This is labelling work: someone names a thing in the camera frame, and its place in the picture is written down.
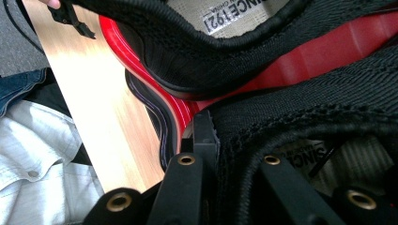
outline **denim jeans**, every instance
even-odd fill
[[[0,118],[7,108],[24,98],[38,83],[46,80],[47,68],[0,78]]]

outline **black sneaker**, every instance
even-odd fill
[[[210,106],[221,143],[216,206],[221,224],[251,224],[254,174],[265,155],[285,144],[375,135],[396,163],[396,145],[385,140],[396,143],[398,136],[397,84],[398,45],[281,91]]]
[[[123,23],[131,47],[166,91],[178,98],[204,99],[241,86],[298,45],[395,0],[66,2]],[[201,12],[200,18],[191,17],[195,8],[200,8],[194,10]],[[259,19],[242,18],[238,29],[225,30],[257,9],[254,17]]]

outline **finger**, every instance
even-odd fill
[[[59,0],[39,0],[40,2],[47,4],[47,6],[55,9],[59,9],[61,7],[61,3]]]

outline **sneaker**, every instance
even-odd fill
[[[396,142],[397,83],[398,45],[281,91],[231,97],[210,106],[220,140],[215,206],[220,210],[220,224],[251,224],[254,175],[264,156],[281,146],[314,137],[327,140],[367,135]],[[385,146],[390,164],[396,163],[396,145]],[[371,155],[383,160],[377,151],[373,148]],[[356,170],[364,169],[367,163],[360,161],[361,168]],[[262,218],[267,218],[267,212],[262,212]]]
[[[67,2],[120,22],[151,77],[175,97],[198,100],[236,89],[298,45],[395,0]]]
[[[99,21],[109,46],[128,71],[128,87],[150,111],[157,114],[156,118],[160,118],[156,124],[162,127],[163,169],[170,158],[179,152],[181,138],[190,134],[187,127],[193,116],[204,108],[231,96],[266,88],[280,89],[346,66],[373,53],[398,33],[398,12],[358,18],[279,57],[234,92],[205,101],[185,101],[171,96],[150,76],[130,48],[117,22],[106,17],[100,17]]]

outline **white shirt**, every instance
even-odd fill
[[[21,101],[0,118],[0,224],[82,222],[103,195],[71,118]]]

